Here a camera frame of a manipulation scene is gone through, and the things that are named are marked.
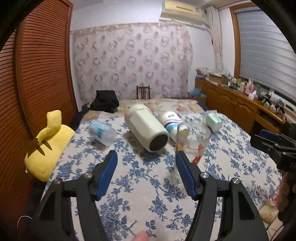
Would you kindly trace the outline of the person's fingertip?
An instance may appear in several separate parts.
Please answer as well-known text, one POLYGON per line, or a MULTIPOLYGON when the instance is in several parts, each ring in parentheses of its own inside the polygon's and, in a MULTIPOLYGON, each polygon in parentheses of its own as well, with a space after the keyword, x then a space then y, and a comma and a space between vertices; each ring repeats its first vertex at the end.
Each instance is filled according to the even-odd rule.
POLYGON ((132 241, 149 241, 149 236, 145 231, 139 232, 132 241))

